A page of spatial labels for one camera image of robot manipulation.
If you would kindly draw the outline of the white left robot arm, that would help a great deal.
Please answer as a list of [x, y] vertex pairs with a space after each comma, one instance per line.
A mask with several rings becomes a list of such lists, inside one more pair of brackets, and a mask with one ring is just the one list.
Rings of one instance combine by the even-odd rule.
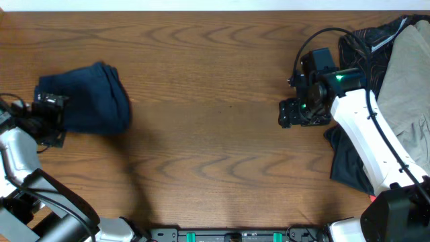
[[68, 98], [41, 93], [32, 104], [1, 102], [1, 235], [9, 241], [150, 241], [130, 220], [101, 218], [42, 170], [39, 146], [61, 147]]

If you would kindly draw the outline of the dark blue denim shorts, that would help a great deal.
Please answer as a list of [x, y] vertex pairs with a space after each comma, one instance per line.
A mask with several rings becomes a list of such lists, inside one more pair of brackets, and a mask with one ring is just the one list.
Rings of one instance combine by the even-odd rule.
[[39, 78], [34, 94], [68, 97], [64, 128], [71, 132], [115, 135], [126, 132], [132, 121], [130, 99], [117, 68], [103, 62], [63, 74]]

